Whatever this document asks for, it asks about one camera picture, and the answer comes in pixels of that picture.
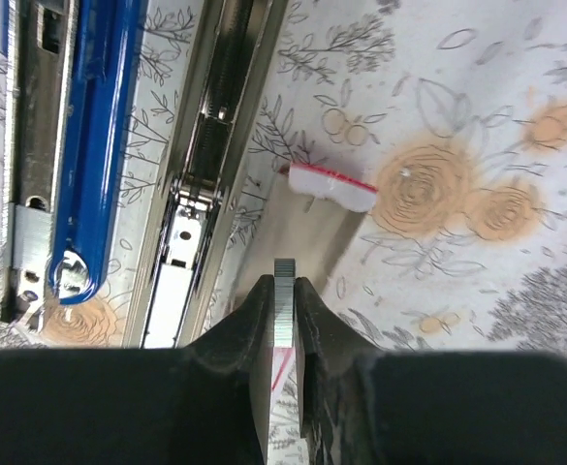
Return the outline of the silver staple strip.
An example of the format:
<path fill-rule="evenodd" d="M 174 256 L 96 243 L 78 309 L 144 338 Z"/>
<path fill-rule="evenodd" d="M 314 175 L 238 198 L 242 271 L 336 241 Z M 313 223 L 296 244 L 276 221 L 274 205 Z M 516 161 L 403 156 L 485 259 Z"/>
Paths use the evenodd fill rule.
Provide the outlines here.
<path fill-rule="evenodd" d="M 43 210 L 9 204 L 7 250 L 11 268 L 38 269 L 46 265 L 51 220 L 51 214 Z"/>
<path fill-rule="evenodd" d="M 274 347 L 289 349 L 294 340 L 296 261 L 274 260 Z"/>

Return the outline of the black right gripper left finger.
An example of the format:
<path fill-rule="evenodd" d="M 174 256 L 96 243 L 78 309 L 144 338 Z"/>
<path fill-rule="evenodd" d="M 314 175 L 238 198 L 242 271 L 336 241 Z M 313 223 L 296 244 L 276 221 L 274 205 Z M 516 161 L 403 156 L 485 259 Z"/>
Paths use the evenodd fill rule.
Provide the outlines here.
<path fill-rule="evenodd" d="M 0 351 L 0 464 L 263 464 L 274 279 L 179 349 Z"/>

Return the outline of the blue stapler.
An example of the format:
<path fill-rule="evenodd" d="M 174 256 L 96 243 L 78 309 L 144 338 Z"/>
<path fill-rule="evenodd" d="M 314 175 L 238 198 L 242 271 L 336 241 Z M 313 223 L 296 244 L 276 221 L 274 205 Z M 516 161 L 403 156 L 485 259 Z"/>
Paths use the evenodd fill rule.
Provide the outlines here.
<path fill-rule="evenodd" d="M 143 1 L 7 1 L 0 322 L 40 330 L 108 274 Z M 52 216 L 47 263 L 9 265 L 10 203 Z"/>

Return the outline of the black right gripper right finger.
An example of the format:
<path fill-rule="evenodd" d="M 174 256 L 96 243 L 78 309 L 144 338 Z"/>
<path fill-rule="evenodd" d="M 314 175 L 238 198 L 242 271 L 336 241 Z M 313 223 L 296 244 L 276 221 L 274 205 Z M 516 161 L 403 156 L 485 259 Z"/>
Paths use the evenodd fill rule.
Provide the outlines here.
<path fill-rule="evenodd" d="M 381 350 L 295 284 L 312 464 L 567 464 L 567 358 Z"/>

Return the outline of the red and white staple box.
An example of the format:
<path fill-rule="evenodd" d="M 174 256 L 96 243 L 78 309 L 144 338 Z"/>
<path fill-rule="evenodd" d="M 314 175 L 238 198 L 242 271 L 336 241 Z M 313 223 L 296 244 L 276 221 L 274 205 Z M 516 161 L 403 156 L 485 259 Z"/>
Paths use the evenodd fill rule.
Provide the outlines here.
<path fill-rule="evenodd" d="M 296 261 L 296 280 L 305 278 L 323 301 L 335 266 L 360 223 L 374 206 L 377 191 L 358 179 L 324 168 L 293 163 L 276 174 L 269 197 L 232 284 L 228 308 L 236 310 L 263 275 L 274 274 L 275 259 Z M 290 371 L 293 347 L 274 347 L 274 291 L 266 326 L 267 386 L 271 393 Z"/>

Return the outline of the beige stapler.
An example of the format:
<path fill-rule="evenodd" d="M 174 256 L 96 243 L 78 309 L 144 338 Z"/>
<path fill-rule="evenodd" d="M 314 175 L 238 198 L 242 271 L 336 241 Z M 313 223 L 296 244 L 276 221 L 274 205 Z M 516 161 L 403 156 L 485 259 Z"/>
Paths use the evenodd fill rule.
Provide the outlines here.
<path fill-rule="evenodd" d="M 284 1 L 205 3 L 149 210 L 126 348 L 182 347 L 202 332 L 286 9 Z"/>

